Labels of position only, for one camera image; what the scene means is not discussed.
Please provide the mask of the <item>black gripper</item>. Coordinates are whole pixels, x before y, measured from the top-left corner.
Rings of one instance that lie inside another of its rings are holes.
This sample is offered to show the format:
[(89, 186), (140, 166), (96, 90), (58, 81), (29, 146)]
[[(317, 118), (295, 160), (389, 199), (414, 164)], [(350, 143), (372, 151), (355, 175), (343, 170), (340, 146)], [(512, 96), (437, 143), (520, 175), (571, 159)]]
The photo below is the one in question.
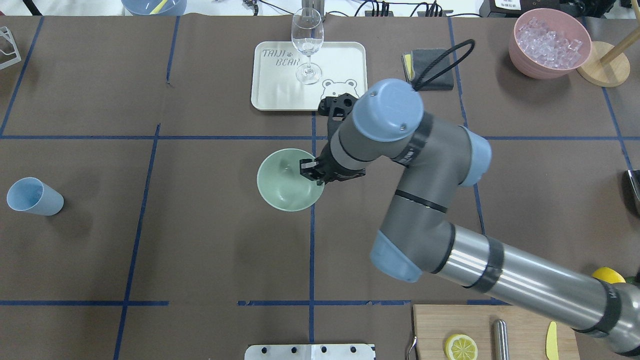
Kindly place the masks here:
[(345, 182), (364, 177), (366, 169), (351, 170), (338, 163), (334, 157), (330, 145), (325, 145), (315, 159), (304, 158), (299, 160), (300, 175), (317, 186), (324, 186), (330, 182)]

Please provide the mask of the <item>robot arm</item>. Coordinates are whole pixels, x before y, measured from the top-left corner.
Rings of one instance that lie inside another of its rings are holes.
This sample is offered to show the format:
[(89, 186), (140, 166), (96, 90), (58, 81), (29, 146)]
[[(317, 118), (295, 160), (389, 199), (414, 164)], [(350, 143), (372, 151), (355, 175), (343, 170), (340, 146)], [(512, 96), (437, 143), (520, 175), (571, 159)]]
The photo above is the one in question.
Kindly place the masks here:
[(365, 175), (380, 157), (404, 167), (370, 253), (386, 275), (408, 283), (424, 273), (561, 322), (639, 358), (639, 289), (608, 284), (451, 223), (460, 187), (489, 169), (490, 144), (425, 110), (412, 86), (384, 79), (361, 97), (328, 95), (318, 104), (329, 140), (299, 172), (323, 186)]

